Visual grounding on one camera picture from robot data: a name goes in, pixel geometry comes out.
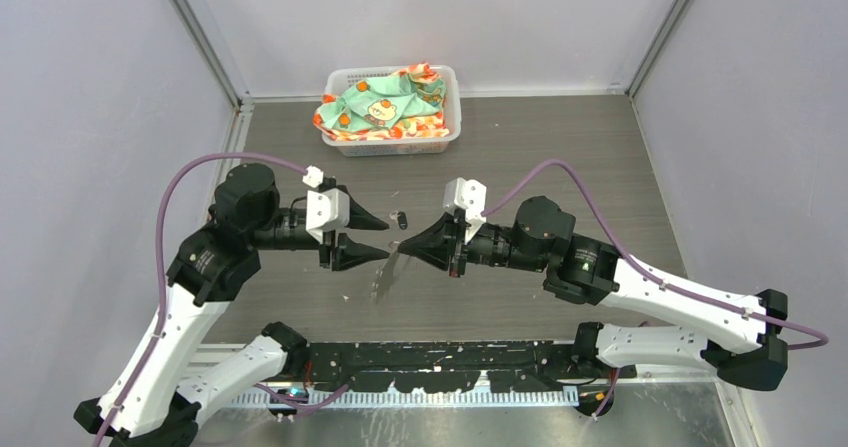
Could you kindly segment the large metal keyring holder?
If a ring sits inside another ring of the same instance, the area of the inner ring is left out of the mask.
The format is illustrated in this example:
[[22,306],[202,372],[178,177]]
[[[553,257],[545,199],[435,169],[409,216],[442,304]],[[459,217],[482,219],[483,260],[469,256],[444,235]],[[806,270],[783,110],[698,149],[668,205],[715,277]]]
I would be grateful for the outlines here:
[[408,268],[410,257],[398,250],[400,244],[400,241],[389,243],[390,255],[376,271],[370,292],[370,300],[373,304],[379,304],[389,294],[391,288]]

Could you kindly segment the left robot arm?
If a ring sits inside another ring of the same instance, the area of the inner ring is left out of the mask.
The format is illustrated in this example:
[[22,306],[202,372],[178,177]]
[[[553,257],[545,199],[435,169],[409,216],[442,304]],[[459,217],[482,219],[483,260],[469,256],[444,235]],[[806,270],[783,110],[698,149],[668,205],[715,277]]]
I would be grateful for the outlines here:
[[185,238],[171,263],[157,260],[159,301],[144,338],[110,389],[75,410],[75,421],[95,444],[187,446],[248,388],[275,376],[303,378],[308,341],[280,322],[205,372],[186,373],[211,327],[260,270],[262,251],[313,251],[333,271],[386,258],[384,250],[356,243],[348,233],[382,231],[387,223],[321,169],[296,166],[307,193],[283,206],[277,163],[268,155],[237,155],[214,191],[208,221]]

